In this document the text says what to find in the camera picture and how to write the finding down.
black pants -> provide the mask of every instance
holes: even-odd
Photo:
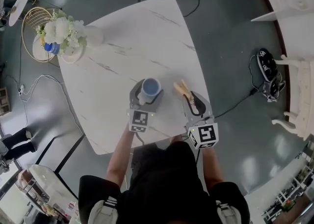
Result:
[[[7,154],[4,156],[6,160],[18,159],[24,154],[29,153],[34,149],[33,145],[29,143],[21,144],[12,149],[13,146],[22,143],[24,141],[28,141],[29,139],[26,137],[26,128],[21,129],[16,134],[2,140],[4,145],[9,149]]]

marble tabletop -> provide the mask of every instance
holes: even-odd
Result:
[[[158,78],[164,96],[151,126],[140,137],[152,143],[185,132],[187,120],[173,83],[184,79],[209,100],[202,69],[176,0],[147,0],[90,25],[104,42],[86,48],[74,64],[59,58],[70,100],[97,154],[113,152],[128,122],[129,93],[148,77]],[[133,147],[142,143],[136,139]]]

white chair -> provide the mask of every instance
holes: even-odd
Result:
[[[279,65],[293,65],[298,68],[299,114],[284,112],[284,115],[290,117],[290,124],[278,119],[272,120],[272,123],[280,124],[287,131],[306,140],[310,134],[314,134],[314,61],[290,60],[285,55],[282,55],[281,59],[276,60],[276,63]]]

wooden clothespin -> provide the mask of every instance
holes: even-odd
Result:
[[[186,95],[190,104],[194,105],[193,95],[183,79],[179,83],[173,83],[173,87],[181,96]]]

artificial flower arrangement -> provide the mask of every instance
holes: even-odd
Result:
[[[46,43],[57,43],[60,45],[59,54],[70,55],[74,48],[87,45],[83,24],[84,21],[75,21],[62,10],[53,11],[51,20],[45,25],[37,26],[36,32],[43,47]]]

